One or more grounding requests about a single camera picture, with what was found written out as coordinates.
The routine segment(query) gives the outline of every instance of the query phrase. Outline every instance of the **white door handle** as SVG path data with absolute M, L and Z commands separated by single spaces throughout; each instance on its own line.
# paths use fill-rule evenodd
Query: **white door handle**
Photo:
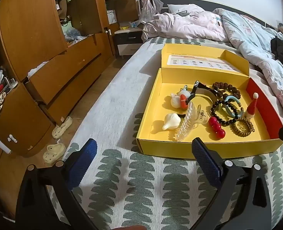
M 15 143 L 17 143 L 18 141 L 13 137 L 12 134 L 9 135 L 9 138 L 7 139 L 8 141 L 13 140 Z

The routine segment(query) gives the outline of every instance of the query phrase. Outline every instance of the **yellow cardboard box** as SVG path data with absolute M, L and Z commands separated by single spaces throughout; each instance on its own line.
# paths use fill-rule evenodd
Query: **yellow cardboard box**
M 229 62 L 237 71 L 220 70 L 209 67 L 177 65 L 172 63 L 171 55 L 197 56 L 214 58 Z M 232 84 L 241 92 L 240 102 L 244 110 L 251 103 L 254 92 L 259 95 L 257 111 L 251 122 L 255 132 L 247 137 L 235 135 L 230 126 L 223 127 L 226 136 L 218 140 L 212 128 L 207 124 L 196 124 L 190 134 L 182 141 L 176 142 L 176 130 L 162 130 L 164 118 L 168 113 L 184 113 L 171 106 L 171 93 L 177 93 L 184 85 L 192 88 L 196 80 L 211 86 L 215 82 Z M 195 107 L 200 104 L 209 115 L 212 101 L 204 95 L 196 95 L 192 100 Z M 221 107 L 216 112 L 224 120 L 231 119 Z M 154 82 L 145 113 L 137 134 L 140 150 L 147 155 L 194 158 L 191 142 L 200 137 L 209 149 L 215 150 L 222 158 L 238 158 L 270 153 L 282 144 L 278 131 L 282 127 L 276 111 L 257 84 L 249 77 L 249 62 L 227 50 L 184 44 L 166 44 L 162 49 L 162 67 Z

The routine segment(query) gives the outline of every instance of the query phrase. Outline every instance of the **red santa hat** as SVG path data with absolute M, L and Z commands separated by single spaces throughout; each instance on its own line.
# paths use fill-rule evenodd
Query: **red santa hat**
M 253 94 L 253 100 L 250 103 L 250 105 L 248 105 L 247 110 L 245 112 L 245 116 L 247 118 L 253 118 L 254 117 L 255 110 L 256 110 L 257 99 L 258 99 L 258 94 L 254 93 Z

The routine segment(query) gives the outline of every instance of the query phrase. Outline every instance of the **black beaded bracelet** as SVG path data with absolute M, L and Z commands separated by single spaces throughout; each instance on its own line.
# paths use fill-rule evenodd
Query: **black beaded bracelet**
M 219 109 L 219 105 L 220 104 L 225 104 L 227 105 L 228 107 L 230 107 L 231 110 L 233 110 L 234 114 L 235 114 L 235 118 L 233 119 L 230 119 L 229 121 L 224 121 L 222 118 L 218 117 L 217 114 L 215 113 L 218 109 Z M 229 126 L 230 124 L 233 124 L 235 123 L 238 119 L 239 119 L 239 116 L 238 116 L 238 112 L 237 110 L 235 109 L 235 107 L 229 103 L 228 101 L 224 100 L 218 100 L 218 102 L 215 102 L 213 104 L 213 106 L 211 107 L 211 115 L 215 118 L 217 118 L 217 121 L 222 125 L 222 126 Z

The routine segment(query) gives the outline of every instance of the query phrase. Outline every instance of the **nightstand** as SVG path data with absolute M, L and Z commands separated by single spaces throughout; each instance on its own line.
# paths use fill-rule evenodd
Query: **nightstand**
M 141 39 L 142 29 L 128 28 L 115 32 L 114 43 L 115 49 L 118 50 L 119 56 L 133 55 L 143 44 Z

